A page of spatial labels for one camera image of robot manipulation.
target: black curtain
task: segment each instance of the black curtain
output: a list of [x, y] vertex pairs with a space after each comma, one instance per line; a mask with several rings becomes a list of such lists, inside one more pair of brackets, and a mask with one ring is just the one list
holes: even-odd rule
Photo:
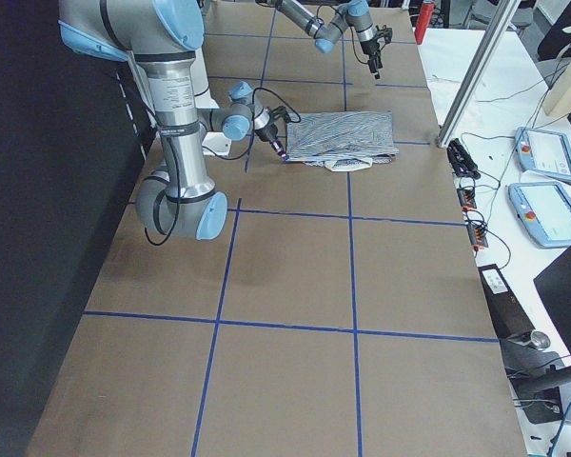
[[0, 0], [0, 455], [23, 454], [153, 138], [128, 66], [66, 48], [57, 4]]

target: white wall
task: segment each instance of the white wall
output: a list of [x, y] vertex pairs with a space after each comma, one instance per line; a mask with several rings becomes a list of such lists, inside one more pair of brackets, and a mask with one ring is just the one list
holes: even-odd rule
[[550, 24], [554, 24], [570, 0], [538, 0], [537, 8], [543, 13]]

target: white label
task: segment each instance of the white label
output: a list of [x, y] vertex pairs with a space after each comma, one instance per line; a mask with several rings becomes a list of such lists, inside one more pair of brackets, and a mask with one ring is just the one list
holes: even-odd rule
[[486, 280], [486, 284], [488, 284], [493, 293], [497, 294], [507, 292], [507, 286], [495, 269], [485, 269], [482, 272], [482, 275]]
[[194, 92], [189, 76], [172, 79], [148, 79], [154, 109], [175, 111], [194, 104]]

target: robotic arm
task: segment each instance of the robotic arm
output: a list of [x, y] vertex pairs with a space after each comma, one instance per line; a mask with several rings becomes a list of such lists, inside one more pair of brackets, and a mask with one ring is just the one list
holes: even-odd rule
[[[391, 30], [374, 28], [365, 0], [340, 5], [328, 25], [296, 0], [268, 2], [315, 38], [321, 52], [329, 52], [343, 32], [354, 27], [370, 70], [379, 77], [380, 41], [388, 43]], [[136, 198], [147, 231], [164, 234], [164, 242], [172, 234], [199, 240], [217, 237], [227, 202], [207, 176], [203, 140], [208, 132], [221, 131], [238, 141], [253, 129], [284, 156], [275, 110], [265, 108], [244, 82], [230, 90], [230, 107], [197, 109], [191, 66], [203, 45], [204, 23], [196, 0], [60, 0], [59, 9], [61, 36], [68, 47], [118, 62], [127, 62], [131, 53], [148, 78], [165, 158]]]
[[362, 51], [368, 56], [368, 67], [375, 79], [381, 75], [381, 41], [386, 45], [391, 42], [392, 30], [387, 26], [381, 29], [374, 27], [370, 8], [366, 0], [351, 0], [343, 3], [334, 11], [334, 17], [329, 24], [313, 15], [296, 0], [256, 0], [257, 3], [267, 4], [282, 12], [311, 38], [315, 39], [315, 47], [322, 53], [332, 51], [334, 45], [349, 27], [358, 35]]

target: blue joint cap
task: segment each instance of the blue joint cap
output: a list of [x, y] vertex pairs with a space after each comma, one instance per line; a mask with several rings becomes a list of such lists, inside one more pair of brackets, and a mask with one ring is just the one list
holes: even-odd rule
[[370, 7], [368, 6], [365, 0], [351, 0], [348, 3], [348, 13], [353, 17], [360, 17], [365, 15], [367, 12], [370, 11]]
[[230, 140], [239, 141], [246, 137], [250, 127], [251, 124], [245, 116], [233, 114], [222, 123], [222, 133]]
[[100, 59], [112, 60], [114, 62], [127, 62], [128, 56], [125, 52], [115, 48], [108, 43], [98, 40], [94, 36], [84, 33], [81, 30], [59, 21], [61, 40], [74, 52], [98, 57]]
[[315, 40], [315, 48], [320, 50], [322, 54], [328, 54], [334, 49], [334, 43], [329, 40], [325, 40], [324, 38], [319, 38]]
[[197, 227], [197, 240], [213, 240], [225, 226], [228, 201], [222, 192], [216, 192], [207, 203]]
[[239, 100], [250, 95], [253, 92], [252, 88], [245, 81], [239, 81], [228, 91], [228, 96], [231, 100]]
[[203, 45], [205, 26], [197, 0], [152, 0], [156, 15], [171, 38], [185, 50]]

